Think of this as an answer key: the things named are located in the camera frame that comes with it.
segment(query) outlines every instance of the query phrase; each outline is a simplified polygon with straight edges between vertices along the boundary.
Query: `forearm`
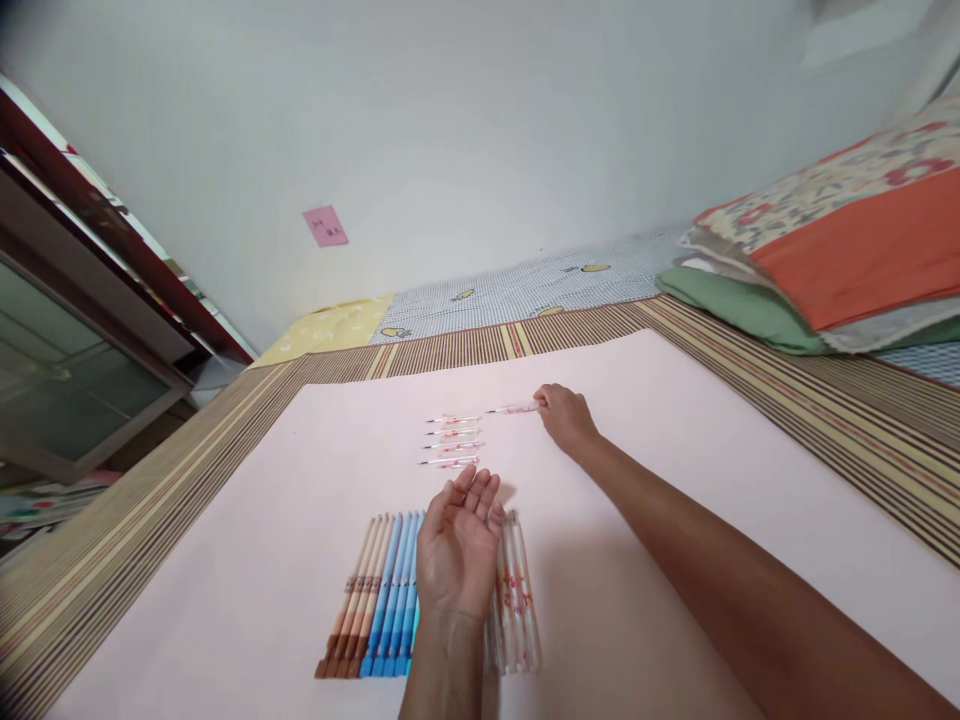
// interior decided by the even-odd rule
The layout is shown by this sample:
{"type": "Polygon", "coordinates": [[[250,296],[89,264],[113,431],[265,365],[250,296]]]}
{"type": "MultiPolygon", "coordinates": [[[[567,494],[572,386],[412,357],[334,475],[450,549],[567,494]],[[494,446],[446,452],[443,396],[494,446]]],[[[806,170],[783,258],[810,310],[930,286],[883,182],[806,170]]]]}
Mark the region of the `forearm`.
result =
{"type": "Polygon", "coordinates": [[[789,568],[600,438],[571,452],[769,717],[957,717],[789,568]]]}
{"type": "Polygon", "coordinates": [[[474,720],[482,690],[483,623],[462,615],[421,615],[401,720],[474,720]]]}

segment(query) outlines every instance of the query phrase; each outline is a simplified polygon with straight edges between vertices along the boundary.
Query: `white wall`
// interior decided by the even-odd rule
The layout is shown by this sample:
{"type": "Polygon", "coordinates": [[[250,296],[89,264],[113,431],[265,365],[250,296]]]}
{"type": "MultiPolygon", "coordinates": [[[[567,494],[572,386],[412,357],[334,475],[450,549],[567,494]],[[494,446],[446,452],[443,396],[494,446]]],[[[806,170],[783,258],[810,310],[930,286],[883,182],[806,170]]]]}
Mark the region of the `white wall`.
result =
{"type": "Polygon", "coordinates": [[[263,350],[850,144],[939,32],[801,70],[812,23],[805,0],[33,0],[0,62],[263,350]],[[319,250],[300,213],[329,203],[350,244],[319,250]]]}

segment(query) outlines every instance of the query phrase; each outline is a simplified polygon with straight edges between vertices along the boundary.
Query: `clear pen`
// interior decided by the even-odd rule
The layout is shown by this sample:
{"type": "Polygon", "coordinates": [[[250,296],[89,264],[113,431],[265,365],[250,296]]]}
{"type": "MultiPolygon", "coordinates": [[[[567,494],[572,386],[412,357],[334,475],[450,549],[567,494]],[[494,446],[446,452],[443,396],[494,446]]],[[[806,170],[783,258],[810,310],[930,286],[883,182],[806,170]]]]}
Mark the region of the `clear pen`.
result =
{"type": "Polygon", "coordinates": [[[479,415],[445,415],[442,418],[427,420],[427,422],[438,422],[444,425],[462,425],[463,423],[468,423],[479,419],[479,415]]]}
{"type": "Polygon", "coordinates": [[[486,443],[477,442],[476,440],[471,440],[469,442],[463,443],[437,443],[436,445],[424,445],[421,447],[421,450],[436,450],[439,449],[442,453],[457,452],[459,450],[468,450],[482,447],[486,443]]]}
{"type": "Polygon", "coordinates": [[[516,403],[514,405],[504,405],[499,407],[496,410],[487,410],[484,415],[490,415],[492,413],[504,413],[506,415],[516,415],[523,412],[535,412],[540,409],[540,403],[536,400],[531,400],[528,403],[516,403]]]}
{"type": "Polygon", "coordinates": [[[439,435],[440,437],[476,437],[480,428],[464,428],[463,430],[431,430],[424,435],[439,435]]]}
{"type": "Polygon", "coordinates": [[[424,460],[423,462],[417,463],[417,465],[438,465],[441,468],[447,467],[465,467],[466,465],[475,465],[477,463],[476,455],[464,455],[463,457],[458,458],[440,458],[438,460],[424,460]]]}

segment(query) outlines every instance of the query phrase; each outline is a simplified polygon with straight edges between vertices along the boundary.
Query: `hand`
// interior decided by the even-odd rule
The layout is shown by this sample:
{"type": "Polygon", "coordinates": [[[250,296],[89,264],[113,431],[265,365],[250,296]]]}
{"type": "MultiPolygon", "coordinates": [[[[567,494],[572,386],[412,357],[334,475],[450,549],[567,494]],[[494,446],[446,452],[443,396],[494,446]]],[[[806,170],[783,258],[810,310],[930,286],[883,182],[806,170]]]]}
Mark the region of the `hand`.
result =
{"type": "Polygon", "coordinates": [[[483,621],[497,576],[503,505],[500,476],[470,465],[427,508],[417,535],[420,612],[483,621]]]}
{"type": "Polygon", "coordinates": [[[553,383],[541,386],[533,399],[540,403],[537,412],[543,427],[567,455],[600,438],[583,395],[575,395],[569,388],[553,383]]]}

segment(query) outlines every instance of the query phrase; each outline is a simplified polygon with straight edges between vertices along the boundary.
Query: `open palm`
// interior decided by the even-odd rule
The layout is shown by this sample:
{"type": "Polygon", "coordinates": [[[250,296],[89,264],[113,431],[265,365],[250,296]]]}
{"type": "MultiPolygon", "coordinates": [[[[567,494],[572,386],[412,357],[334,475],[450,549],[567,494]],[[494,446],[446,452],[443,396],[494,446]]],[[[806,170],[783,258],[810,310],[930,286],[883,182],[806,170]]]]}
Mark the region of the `open palm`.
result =
{"type": "Polygon", "coordinates": [[[447,481],[431,502],[417,536],[417,587],[424,612],[483,619],[497,570],[503,505],[500,476],[472,465],[447,481]]]}

